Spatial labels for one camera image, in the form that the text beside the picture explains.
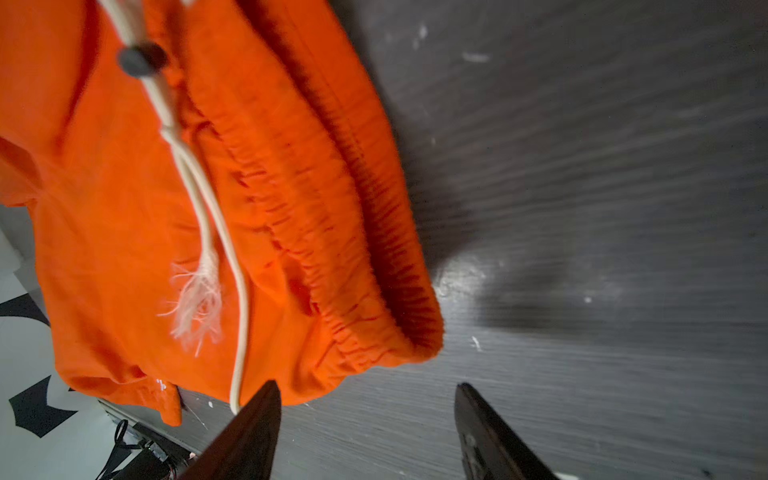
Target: frayed drawstring end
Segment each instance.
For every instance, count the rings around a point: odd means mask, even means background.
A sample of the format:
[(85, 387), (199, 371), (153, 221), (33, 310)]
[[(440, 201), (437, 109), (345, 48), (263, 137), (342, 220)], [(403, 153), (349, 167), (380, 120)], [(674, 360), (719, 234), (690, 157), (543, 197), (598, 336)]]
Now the frayed drawstring end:
[(219, 284), (219, 258), (215, 251), (200, 257), (197, 271), (180, 273), (176, 278), (188, 277), (179, 293), (174, 327), (170, 331), (184, 348), (195, 346), (195, 356), (206, 336), (214, 342), (221, 338), (221, 288)]

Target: orange fabric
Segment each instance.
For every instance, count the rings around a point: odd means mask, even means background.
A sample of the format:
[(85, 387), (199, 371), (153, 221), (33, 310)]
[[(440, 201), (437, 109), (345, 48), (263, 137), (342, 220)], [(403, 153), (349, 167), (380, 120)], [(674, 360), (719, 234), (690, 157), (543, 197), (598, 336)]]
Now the orange fabric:
[[(171, 425), (174, 386), (227, 401), (233, 277), (223, 262), (222, 338), (195, 357), (160, 314), (180, 288), (171, 266), (196, 267), (197, 222), (110, 22), (94, 2), (0, 5), (0, 200), (29, 207), (57, 370)], [(144, 10), (250, 281), (241, 403), (268, 379), (290, 405), (435, 356), (442, 318), (389, 125), (328, 5)]]

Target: white drawstring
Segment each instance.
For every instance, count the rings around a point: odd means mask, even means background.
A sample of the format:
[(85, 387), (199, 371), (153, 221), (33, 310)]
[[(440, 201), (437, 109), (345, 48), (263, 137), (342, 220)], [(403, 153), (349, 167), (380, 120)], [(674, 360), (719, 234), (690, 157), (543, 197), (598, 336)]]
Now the white drawstring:
[[(141, 13), (141, 0), (99, 1), (112, 20), (118, 37), (126, 47), (134, 47), (147, 42), (144, 16)], [(232, 237), (214, 189), (211, 187), (194, 152), (181, 138), (180, 127), (171, 107), (168, 83), (160, 73), (150, 77), (142, 77), (141, 82), (144, 84), (144, 90), (160, 118), (162, 123), (161, 136), (170, 146), (174, 164), (192, 202), (192, 208), (200, 228), (200, 261), (197, 264), (197, 271), (190, 274), (189, 281), (179, 295), (178, 305), (174, 309), (176, 322), (172, 333), (177, 338), (191, 336), (196, 339), (197, 351), (199, 352), (205, 332), (211, 331), (215, 334), (219, 331), (221, 310), (221, 291), (218, 278), (219, 257), (214, 248), (213, 234), (206, 212), (207, 207), (207, 211), (214, 219), (224, 255), (227, 257), (235, 277), (240, 307), (237, 351), (230, 384), (230, 409), (236, 415), (240, 411), (240, 387), (243, 383), (243, 368), (248, 346), (248, 289), (245, 276), (240, 268)], [(193, 321), (202, 324), (196, 332), (192, 331)]]

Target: dark gray floor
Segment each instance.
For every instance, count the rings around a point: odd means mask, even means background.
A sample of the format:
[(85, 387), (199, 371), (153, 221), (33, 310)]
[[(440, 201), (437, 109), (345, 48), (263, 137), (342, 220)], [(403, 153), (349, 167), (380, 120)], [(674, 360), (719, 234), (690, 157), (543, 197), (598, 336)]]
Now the dark gray floor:
[[(273, 477), (461, 478), (470, 381), (560, 472), (768, 478), (766, 9), (337, 4), (448, 331), (433, 362), (285, 408)], [(199, 419), (170, 433), (204, 449), (230, 414), (184, 397)]]

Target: black cable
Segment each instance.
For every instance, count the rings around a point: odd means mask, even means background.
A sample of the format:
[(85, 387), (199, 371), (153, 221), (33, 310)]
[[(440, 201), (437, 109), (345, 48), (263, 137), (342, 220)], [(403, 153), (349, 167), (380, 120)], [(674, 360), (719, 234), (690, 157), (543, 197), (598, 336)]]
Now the black cable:
[(115, 458), (117, 457), (117, 453), (120, 450), (141, 450), (143, 448), (142, 445), (128, 445), (123, 441), (123, 437), (125, 437), (125, 432), (128, 431), (128, 420), (121, 420), (118, 422), (118, 427), (114, 430), (114, 447), (112, 447), (112, 451), (109, 454), (109, 457), (107, 457), (107, 462), (104, 464), (104, 467), (101, 469), (101, 471), (96, 475), (96, 480), (109, 480), (110, 478), (113, 478), (117, 472), (113, 472), (115, 468), (117, 468), (120, 463), (122, 463), (122, 460), (117, 465), (112, 465), (112, 468), (110, 469), (110, 464), (114, 462)]

